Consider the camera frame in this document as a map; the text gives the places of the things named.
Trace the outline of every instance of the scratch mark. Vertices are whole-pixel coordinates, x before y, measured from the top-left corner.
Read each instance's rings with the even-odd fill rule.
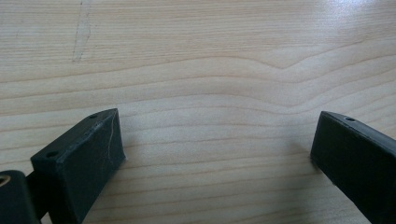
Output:
[[[73,50],[73,63],[81,61],[85,46],[91,35],[90,11],[92,0],[81,0],[79,9],[78,26],[76,30],[75,46]]]
[[[113,133],[114,133],[114,118],[115,118],[116,116],[114,115],[113,116],[113,120],[111,120],[111,135],[110,135],[110,138],[108,139],[108,144],[107,144],[107,157],[108,157],[108,160],[111,162],[111,163],[113,163],[113,161],[110,159],[110,144],[111,144],[111,140],[113,139]]]

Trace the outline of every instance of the wood grain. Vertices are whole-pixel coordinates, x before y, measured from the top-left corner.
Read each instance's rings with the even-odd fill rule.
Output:
[[[85,223],[369,223],[308,156],[321,110],[396,137],[395,25],[390,0],[0,1],[0,169],[117,107],[129,159]]]

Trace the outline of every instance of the black object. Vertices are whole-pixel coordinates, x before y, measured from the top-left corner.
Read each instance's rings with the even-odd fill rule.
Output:
[[[0,173],[0,222],[81,223],[125,160],[117,109],[82,120],[32,158],[34,171]]]
[[[311,159],[372,223],[396,223],[396,141],[322,112]]]

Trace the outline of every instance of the mounting hole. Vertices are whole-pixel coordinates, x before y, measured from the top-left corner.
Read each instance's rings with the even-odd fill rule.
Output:
[[[0,187],[6,185],[9,180],[11,180],[11,176],[9,175],[0,175]]]
[[[352,122],[355,122],[356,120],[355,119],[352,119],[352,118],[345,118],[347,121],[352,121]]]
[[[47,158],[52,158],[52,157],[54,157],[56,155],[58,155],[57,151],[49,152],[49,153],[47,153]]]

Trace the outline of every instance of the wooden table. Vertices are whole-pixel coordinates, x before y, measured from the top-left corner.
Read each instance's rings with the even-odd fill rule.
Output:
[[[395,27],[393,0],[0,1],[0,169],[117,107],[85,223],[368,223],[309,151],[321,110],[396,137]]]

